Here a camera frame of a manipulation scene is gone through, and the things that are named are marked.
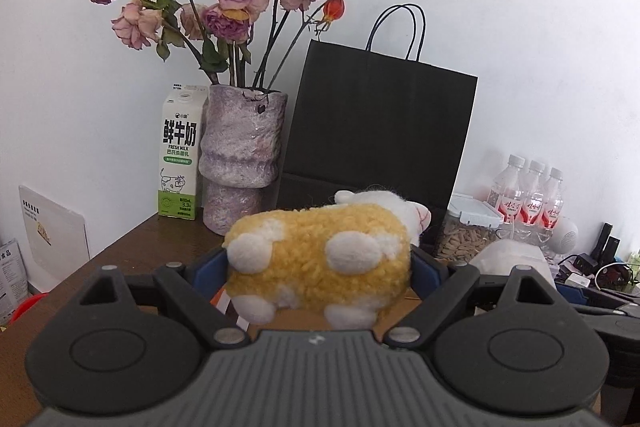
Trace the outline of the yellow white plush cow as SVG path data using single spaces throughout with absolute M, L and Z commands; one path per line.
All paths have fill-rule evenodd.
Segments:
M 382 190 L 341 190 L 331 205 L 245 216 L 224 236 L 227 294 L 255 325 L 299 309 L 321 313 L 332 329 L 370 329 L 404 297 L 411 247 L 431 221 L 420 202 Z

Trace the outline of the white power adapter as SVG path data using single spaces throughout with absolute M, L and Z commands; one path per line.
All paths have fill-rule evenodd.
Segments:
M 590 277 L 585 277 L 585 275 L 579 273 L 570 273 L 570 275 L 564 281 L 565 285 L 576 288 L 588 288 L 590 286 L 590 283 Z

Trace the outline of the crumpled white tissue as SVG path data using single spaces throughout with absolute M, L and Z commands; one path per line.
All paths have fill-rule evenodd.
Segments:
M 555 286 L 548 262 L 540 248 L 513 239 L 498 239 L 489 244 L 469 264 L 484 275 L 509 275 L 514 267 L 529 265 L 552 287 Z

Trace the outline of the clear jar of seeds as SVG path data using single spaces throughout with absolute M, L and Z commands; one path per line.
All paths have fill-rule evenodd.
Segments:
M 445 263 L 471 261 L 495 242 L 502 222 L 502 214 L 488 202 L 452 195 L 438 233 L 435 258 Z

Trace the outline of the black charger stand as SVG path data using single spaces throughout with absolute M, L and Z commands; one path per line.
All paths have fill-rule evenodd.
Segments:
M 613 225 L 611 223 L 603 223 L 596 246 L 591 251 L 590 257 L 596 264 L 597 269 L 615 261 L 620 240 L 612 235 L 612 231 Z

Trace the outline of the white round speaker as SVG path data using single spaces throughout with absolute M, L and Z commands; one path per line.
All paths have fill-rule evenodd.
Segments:
M 555 223 L 548 247 L 553 254 L 568 255 L 574 251 L 578 242 L 578 228 L 570 218 L 561 216 Z

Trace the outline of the water bottle red label left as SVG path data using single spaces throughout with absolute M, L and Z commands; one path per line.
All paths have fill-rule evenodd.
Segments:
M 508 165 L 495 177 L 486 197 L 487 204 L 500 213 L 506 225 L 513 225 L 522 208 L 520 173 L 524 166 L 523 157 L 510 155 Z

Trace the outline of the water bottle red label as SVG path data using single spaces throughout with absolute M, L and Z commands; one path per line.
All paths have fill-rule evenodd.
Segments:
M 538 239 L 543 244 L 550 239 L 564 205 L 562 182 L 562 171 L 552 168 L 544 184 L 544 201 L 538 219 Z
M 510 155 L 508 165 L 495 177 L 486 197 L 487 204 L 500 213 L 506 225 L 513 225 L 522 208 L 520 173 L 524 166 L 523 157 Z
M 520 241 L 525 241 L 532 233 L 542 204 L 544 203 L 544 191 L 542 191 L 542 174 L 544 164 L 532 160 L 526 173 L 520 176 L 522 191 L 522 205 L 515 222 L 515 235 Z

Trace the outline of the orange cardboard box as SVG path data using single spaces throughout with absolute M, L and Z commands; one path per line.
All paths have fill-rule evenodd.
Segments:
M 331 325 L 321 313 L 309 312 L 306 310 L 279 310 L 274 320 L 266 325 L 255 325 L 248 323 L 236 314 L 234 306 L 227 294 L 226 288 L 221 288 L 210 298 L 209 303 L 217 308 L 227 317 L 231 317 L 236 325 L 255 339 L 262 329 L 275 329 L 276 331 L 329 331 Z M 421 299 L 416 293 L 409 289 L 405 296 L 389 307 L 383 316 L 372 327 L 373 335 L 377 340 L 382 340 L 384 334 L 398 323 L 403 317 L 416 309 L 421 303 Z

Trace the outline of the water bottle red label middle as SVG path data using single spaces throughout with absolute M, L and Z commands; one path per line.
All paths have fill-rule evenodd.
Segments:
M 542 204 L 544 203 L 544 191 L 542 191 L 542 174 L 544 164 L 532 160 L 526 173 L 520 176 L 522 191 L 522 205 L 515 222 L 515 235 L 520 241 L 525 241 L 532 233 Z

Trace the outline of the water bottle red label right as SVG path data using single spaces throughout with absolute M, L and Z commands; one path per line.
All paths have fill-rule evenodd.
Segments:
M 544 201 L 538 219 L 538 239 L 543 244 L 550 239 L 564 205 L 562 182 L 562 171 L 552 168 L 544 184 Z

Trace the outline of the purple textured vase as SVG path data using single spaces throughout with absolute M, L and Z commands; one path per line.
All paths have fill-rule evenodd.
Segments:
M 279 176 L 288 96 L 212 84 L 198 170 L 205 180 L 203 222 L 224 235 L 262 210 L 262 192 Z

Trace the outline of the white card leaflet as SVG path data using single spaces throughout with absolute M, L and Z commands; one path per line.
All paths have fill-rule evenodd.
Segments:
M 50 291 L 91 258 L 85 219 L 25 185 L 18 187 L 18 196 L 29 283 L 38 291 Z

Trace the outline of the white green milk carton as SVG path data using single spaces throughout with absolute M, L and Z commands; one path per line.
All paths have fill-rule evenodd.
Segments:
M 157 192 L 160 216 L 196 219 L 202 185 L 198 162 L 207 103 L 206 86 L 175 84 L 163 104 Z

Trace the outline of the black paper shopping bag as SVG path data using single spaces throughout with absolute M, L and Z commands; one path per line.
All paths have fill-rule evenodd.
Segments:
M 420 60 L 426 19 L 414 3 L 398 58 L 311 41 L 284 155 L 277 205 L 322 206 L 336 191 L 386 188 L 425 205 L 419 244 L 435 246 L 454 191 L 477 79 Z

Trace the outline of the dried pink rose bouquet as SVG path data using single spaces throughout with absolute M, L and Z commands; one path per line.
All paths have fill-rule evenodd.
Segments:
M 109 5 L 117 0 L 90 0 Z M 267 72 L 269 57 L 285 24 L 299 14 L 298 32 L 321 36 L 343 17 L 345 0 L 125 0 L 111 21 L 127 48 L 149 46 L 167 60 L 172 49 L 188 49 L 211 83 L 223 72 L 231 86 L 269 93 L 277 75 Z

